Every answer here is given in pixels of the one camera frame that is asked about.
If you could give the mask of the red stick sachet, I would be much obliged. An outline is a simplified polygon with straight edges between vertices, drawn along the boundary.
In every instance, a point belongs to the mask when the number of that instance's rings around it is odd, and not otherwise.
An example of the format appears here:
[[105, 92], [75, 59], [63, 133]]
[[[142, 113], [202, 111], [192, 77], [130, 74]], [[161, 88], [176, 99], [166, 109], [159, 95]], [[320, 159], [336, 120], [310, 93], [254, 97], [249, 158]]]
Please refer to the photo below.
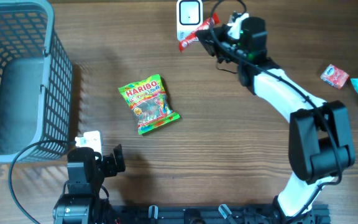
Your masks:
[[194, 31], [190, 32], [183, 40], [179, 42], [178, 45], [179, 51], [183, 52], [193, 42], [199, 41], [199, 38], [196, 36], [196, 33], [199, 30], [208, 30], [211, 24], [215, 25], [219, 23], [220, 23], [219, 17], [214, 12], [211, 17], [207, 18], [200, 26], [198, 26]]

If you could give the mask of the green Haribo candy bag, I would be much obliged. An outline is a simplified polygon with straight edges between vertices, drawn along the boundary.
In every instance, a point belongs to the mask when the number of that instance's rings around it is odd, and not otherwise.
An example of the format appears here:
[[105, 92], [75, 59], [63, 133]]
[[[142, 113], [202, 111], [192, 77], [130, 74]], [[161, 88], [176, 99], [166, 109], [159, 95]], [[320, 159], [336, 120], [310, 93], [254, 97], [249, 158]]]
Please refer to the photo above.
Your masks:
[[180, 119], [180, 115], [168, 104], [167, 92], [159, 74], [119, 87], [118, 91], [135, 116], [139, 135]]

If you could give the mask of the red white candy packet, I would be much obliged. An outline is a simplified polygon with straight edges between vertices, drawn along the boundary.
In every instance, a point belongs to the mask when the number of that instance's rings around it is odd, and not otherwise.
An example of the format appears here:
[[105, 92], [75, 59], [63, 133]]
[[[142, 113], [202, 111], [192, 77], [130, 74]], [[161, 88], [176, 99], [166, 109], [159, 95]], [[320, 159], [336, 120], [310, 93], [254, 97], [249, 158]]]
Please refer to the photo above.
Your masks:
[[345, 85], [348, 78], [348, 73], [332, 64], [328, 65], [328, 67], [320, 76], [320, 79], [322, 79], [322, 81], [330, 84], [331, 86], [339, 90]]

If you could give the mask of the grey plastic shopping basket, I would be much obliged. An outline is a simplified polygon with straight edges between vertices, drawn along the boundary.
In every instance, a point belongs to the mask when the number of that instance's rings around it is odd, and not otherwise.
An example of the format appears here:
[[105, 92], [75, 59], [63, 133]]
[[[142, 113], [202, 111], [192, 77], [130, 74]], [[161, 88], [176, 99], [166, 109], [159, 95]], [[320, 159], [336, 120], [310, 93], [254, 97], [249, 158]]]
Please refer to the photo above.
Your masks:
[[0, 1], [0, 163], [62, 157], [73, 65], [47, 1]]

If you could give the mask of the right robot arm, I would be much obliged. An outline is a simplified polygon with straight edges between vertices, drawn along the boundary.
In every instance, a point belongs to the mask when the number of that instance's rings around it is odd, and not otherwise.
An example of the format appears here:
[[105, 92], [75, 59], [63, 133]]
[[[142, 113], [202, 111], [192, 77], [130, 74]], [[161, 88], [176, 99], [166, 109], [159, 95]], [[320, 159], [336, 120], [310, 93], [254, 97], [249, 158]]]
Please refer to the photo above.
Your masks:
[[261, 18], [235, 13], [229, 24], [195, 34], [218, 62], [236, 63], [241, 85], [289, 124], [287, 185], [271, 204], [245, 206], [242, 223], [329, 223], [329, 208], [314, 201], [326, 186], [338, 185], [356, 161], [346, 106], [308, 93], [268, 57]]

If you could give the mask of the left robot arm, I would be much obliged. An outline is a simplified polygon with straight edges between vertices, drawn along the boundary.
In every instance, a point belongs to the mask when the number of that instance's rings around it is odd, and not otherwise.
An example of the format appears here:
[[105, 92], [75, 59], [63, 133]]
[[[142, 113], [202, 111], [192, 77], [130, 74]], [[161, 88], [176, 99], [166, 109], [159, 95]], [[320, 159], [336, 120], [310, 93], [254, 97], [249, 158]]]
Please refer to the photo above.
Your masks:
[[122, 146], [117, 145], [105, 156], [90, 147], [78, 147], [69, 152], [67, 162], [68, 180], [53, 208], [54, 222], [119, 224], [121, 219], [109, 202], [103, 182], [125, 171]]

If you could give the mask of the white barcode scanner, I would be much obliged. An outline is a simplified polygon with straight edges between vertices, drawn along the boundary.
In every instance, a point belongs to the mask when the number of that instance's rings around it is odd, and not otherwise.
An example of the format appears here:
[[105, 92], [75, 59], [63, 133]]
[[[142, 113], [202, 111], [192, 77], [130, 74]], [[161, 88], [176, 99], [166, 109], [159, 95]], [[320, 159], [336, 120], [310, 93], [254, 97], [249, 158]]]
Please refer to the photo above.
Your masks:
[[178, 0], [177, 39], [183, 40], [203, 22], [202, 0]]

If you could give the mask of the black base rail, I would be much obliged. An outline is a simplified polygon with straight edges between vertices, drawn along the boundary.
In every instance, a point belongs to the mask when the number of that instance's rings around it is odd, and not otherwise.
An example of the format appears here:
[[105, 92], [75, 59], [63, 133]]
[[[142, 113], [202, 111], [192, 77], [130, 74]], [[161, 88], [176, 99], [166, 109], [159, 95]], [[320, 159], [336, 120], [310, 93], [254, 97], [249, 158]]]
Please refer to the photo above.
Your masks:
[[285, 223], [285, 220], [280, 219], [280, 212], [274, 210], [271, 204], [222, 204], [219, 207], [114, 206], [113, 209], [118, 214], [118, 223]]

